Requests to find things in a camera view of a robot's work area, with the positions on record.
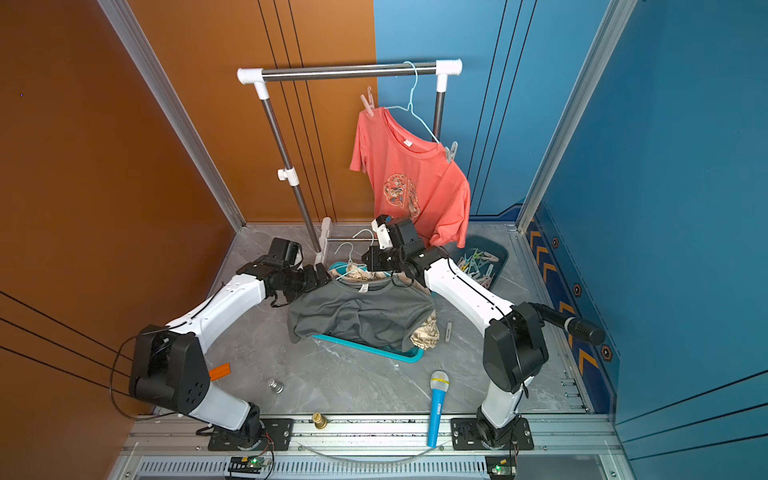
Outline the grey garment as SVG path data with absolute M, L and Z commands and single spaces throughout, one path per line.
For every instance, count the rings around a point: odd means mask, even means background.
M 389 278 L 369 283 L 333 280 L 301 295 L 288 307 L 291 342 L 314 335 L 408 351 L 411 335 L 435 312 L 432 296 Z

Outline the red t-shirt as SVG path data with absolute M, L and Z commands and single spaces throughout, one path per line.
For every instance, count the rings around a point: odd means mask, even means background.
M 428 246 L 463 247 L 470 186 L 445 147 L 416 137 L 389 110 L 359 113 L 349 169 L 368 176 L 374 215 L 409 218 Z

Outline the light green wire hanger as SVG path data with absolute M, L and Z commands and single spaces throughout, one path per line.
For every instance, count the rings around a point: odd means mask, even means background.
M 415 109 L 415 93 L 418 88 L 419 84 L 419 73 L 418 73 L 418 67 L 416 64 L 410 60 L 406 60 L 403 62 L 405 66 L 409 67 L 410 72 L 414 76 L 414 81 L 412 83 L 412 86 L 409 90 L 409 96 L 408 96 L 408 102 L 405 106 L 403 105 L 390 105 L 390 106 L 383 106 L 383 109 L 385 110 L 400 110 L 403 112 L 408 113 L 411 115 L 414 119 L 416 119 L 429 133 L 431 139 L 435 143 L 440 143 L 440 140 L 438 139 L 437 135 L 434 133 L 433 129 L 427 125 L 425 120 L 416 112 Z

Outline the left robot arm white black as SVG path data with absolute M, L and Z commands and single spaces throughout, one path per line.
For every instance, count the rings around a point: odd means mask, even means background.
M 129 395 L 156 407 L 204 421 L 239 449 L 264 436 L 259 408 L 212 383 L 205 354 L 247 311 L 270 298 L 279 306 L 331 281 L 323 264 L 302 266 L 300 244 L 272 240 L 268 253 L 236 271 L 207 300 L 164 326 L 149 325 L 135 338 Z

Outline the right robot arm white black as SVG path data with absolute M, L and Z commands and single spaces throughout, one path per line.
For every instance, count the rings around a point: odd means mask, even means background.
M 472 279 L 439 246 L 427 247 L 408 218 L 372 221 L 377 244 L 363 255 L 370 271 L 403 273 L 442 296 L 483 334 L 483 367 L 490 379 L 477 412 L 477 431 L 491 449 L 510 447 L 519 407 L 549 359 L 542 319 L 530 303 L 515 305 Z

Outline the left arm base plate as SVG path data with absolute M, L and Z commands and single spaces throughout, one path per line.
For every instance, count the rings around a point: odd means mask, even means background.
M 287 451 L 293 435 L 294 420 L 291 418 L 261 418 L 259 433 L 246 439 L 239 433 L 214 427 L 209 437 L 209 451 Z

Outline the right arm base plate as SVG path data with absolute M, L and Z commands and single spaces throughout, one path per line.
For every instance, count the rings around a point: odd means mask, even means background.
M 529 422 L 524 417 L 495 428 L 484 419 L 458 418 L 450 421 L 451 440 L 455 450 L 531 451 L 535 448 Z

